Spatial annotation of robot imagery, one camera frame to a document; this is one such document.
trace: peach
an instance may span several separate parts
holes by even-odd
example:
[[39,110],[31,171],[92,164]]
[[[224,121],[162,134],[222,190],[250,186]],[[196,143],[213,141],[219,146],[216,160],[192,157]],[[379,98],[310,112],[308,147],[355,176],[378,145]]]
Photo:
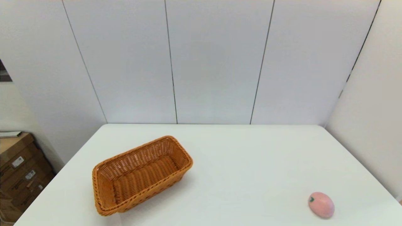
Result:
[[330,218],[335,211],[335,206],[330,197],[321,192],[314,192],[308,198],[310,209],[322,218]]

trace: wicker basket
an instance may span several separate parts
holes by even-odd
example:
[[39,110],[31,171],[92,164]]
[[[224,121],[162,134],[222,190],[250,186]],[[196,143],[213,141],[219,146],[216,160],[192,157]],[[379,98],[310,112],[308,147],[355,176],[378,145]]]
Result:
[[96,209],[103,216],[125,212],[181,180],[192,165],[172,136],[107,159],[92,171]]

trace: white surface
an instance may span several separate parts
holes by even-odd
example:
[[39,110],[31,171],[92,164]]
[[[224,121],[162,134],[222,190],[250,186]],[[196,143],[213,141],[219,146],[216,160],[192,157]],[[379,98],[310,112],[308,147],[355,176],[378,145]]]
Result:
[[402,199],[402,1],[383,0],[327,129]]
[[[100,216],[92,169],[173,135],[194,160],[182,181],[125,212]],[[312,192],[335,203],[330,220]],[[402,225],[402,206],[327,131],[315,125],[108,124],[72,158],[15,226]]]
[[67,162],[103,124],[61,1],[0,1],[0,59]]
[[33,112],[28,108],[27,103],[12,82],[0,83],[0,131],[32,133],[53,168],[58,172],[64,166]]
[[276,0],[252,124],[325,125],[378,0]]
[[164,0],[64,0],[109,123],[176,123]]
[[272,3],[166,0],[178,123],[250,123]]

